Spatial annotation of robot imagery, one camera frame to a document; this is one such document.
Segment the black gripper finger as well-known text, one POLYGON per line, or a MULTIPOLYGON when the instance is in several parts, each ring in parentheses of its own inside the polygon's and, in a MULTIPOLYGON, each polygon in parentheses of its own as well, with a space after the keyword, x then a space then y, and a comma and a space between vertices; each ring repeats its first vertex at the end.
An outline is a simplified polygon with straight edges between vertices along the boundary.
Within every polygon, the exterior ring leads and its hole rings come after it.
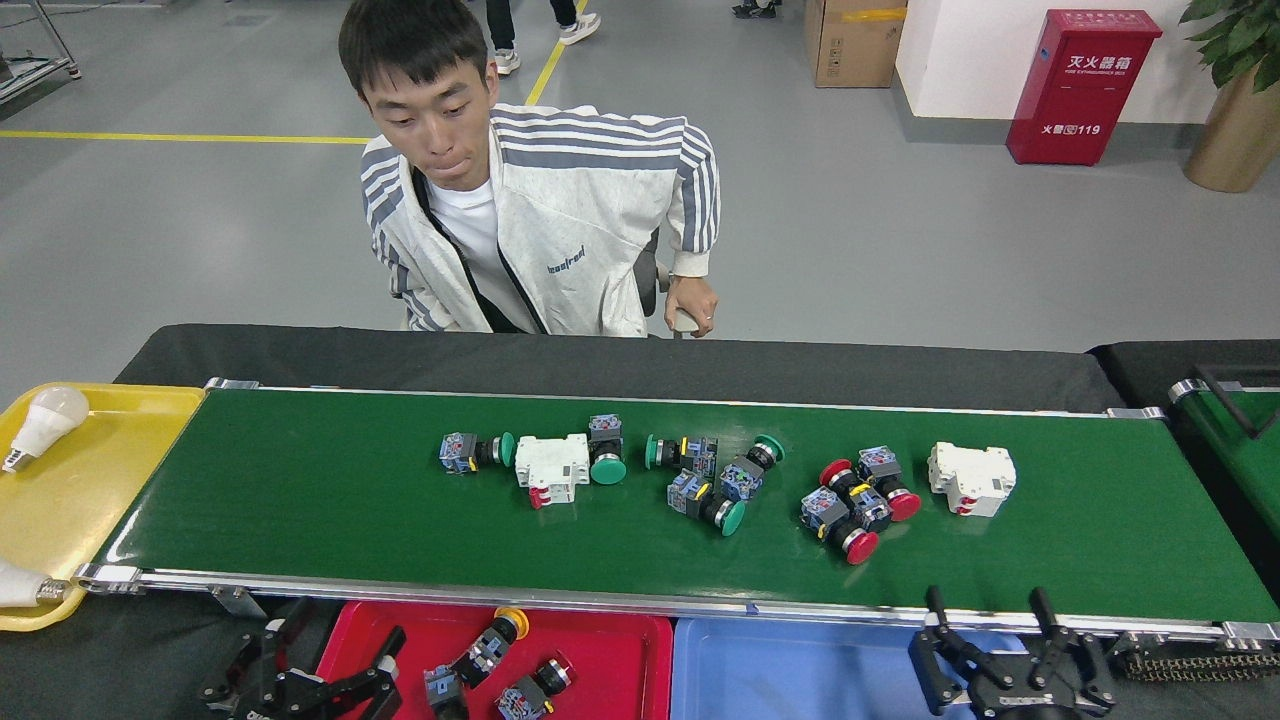
POLYGON ((239 635, 200 683, 200 702, 229 716, 283 716, 289 650, 310 620, 311 600, 301 598, 261 632, 239 635))
POLYGON ((937 585, 925 591, 925 606, 934 620, 911 638, 908 653, 931 714, 942 716, 956 702, 973 703, 979 684, 986 694, 998 691, 1001 662, 951 628, 937 585))
POLYGON ((357 708, 362 711, 361 719, 392 719, 402 705, 401 693, 396 684, 399 671, 396 656, 404 642, 403 628, 394 626, 374 655, 369 667, 334 682, 292 671, 291 680, 326 683, 328 719, 339 719, 357 708))
POLYGON ((1047 708, 1112 708, 1114 679, 1098 639, 1062 624, 1043 588, 1032 589, 1029 605, 1041 630, 1025 674, 1033 696, 1046 700, 1047 708))

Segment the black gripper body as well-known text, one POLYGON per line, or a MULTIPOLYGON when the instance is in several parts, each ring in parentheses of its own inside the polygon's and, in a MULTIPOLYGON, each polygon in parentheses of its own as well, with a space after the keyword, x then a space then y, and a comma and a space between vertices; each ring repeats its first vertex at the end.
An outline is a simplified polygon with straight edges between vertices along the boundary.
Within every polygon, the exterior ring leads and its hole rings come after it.
POLYGON ((241 719, 328 719, 324 682, 282 680, 248 691, 239 698, 241 719))
POLYGON ((1080 719, 1076 694, 1082 679, 1055 675, 1043 689, 1016 678, 1012 689, 1002 689, 979 673, 966 678, 970 707, 977 719, 1080 719))

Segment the person's left hand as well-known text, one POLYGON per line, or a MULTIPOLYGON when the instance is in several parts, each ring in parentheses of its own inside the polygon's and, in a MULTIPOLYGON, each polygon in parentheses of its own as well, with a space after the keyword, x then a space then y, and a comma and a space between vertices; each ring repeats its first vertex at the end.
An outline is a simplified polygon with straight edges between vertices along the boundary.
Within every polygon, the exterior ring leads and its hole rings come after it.
POLYGON ((718 295, 705 277, 672 275, 664 320, 672 332, 701 338, 714 329, 718 295))

